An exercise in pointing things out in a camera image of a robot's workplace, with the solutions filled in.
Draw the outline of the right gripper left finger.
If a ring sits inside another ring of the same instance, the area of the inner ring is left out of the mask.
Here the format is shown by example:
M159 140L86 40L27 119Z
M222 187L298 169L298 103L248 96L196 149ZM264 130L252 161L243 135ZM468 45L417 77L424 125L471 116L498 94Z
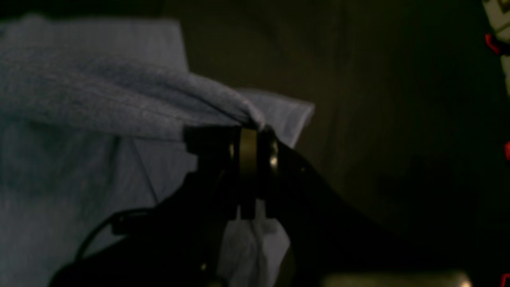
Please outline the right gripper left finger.
M229 212L235 219L253 220L257 200L257 131L234 128L229 170Z

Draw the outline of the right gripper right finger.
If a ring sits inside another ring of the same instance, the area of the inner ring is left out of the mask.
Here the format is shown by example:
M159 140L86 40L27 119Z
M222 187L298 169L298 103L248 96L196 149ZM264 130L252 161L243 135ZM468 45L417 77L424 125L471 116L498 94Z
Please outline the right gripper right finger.
M257 134L257 198L265 202L265 216L278 213L279 140L272 127Z

